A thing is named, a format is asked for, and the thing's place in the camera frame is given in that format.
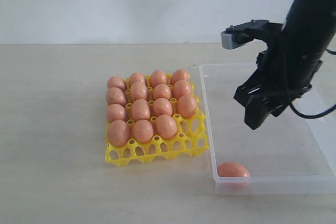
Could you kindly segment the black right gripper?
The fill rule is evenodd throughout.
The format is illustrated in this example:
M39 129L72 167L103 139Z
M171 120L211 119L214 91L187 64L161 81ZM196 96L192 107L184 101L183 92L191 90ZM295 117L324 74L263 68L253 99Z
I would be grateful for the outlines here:
M245 106L245 124L256 130L268 115L279 116L310 91L322 54L323 43L318 39L275 40L258 61L257 70L234 94Z

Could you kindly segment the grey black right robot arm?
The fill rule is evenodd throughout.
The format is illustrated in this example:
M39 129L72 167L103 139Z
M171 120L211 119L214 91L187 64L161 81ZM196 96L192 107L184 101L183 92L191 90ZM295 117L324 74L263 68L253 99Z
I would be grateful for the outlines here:
M283 24L257 20L232 33L239 45L254 39L267 44L257 69L234 95L245 108L245 123L257 129L268 115L279 116L311 89L335 35L335 0L294 0Z

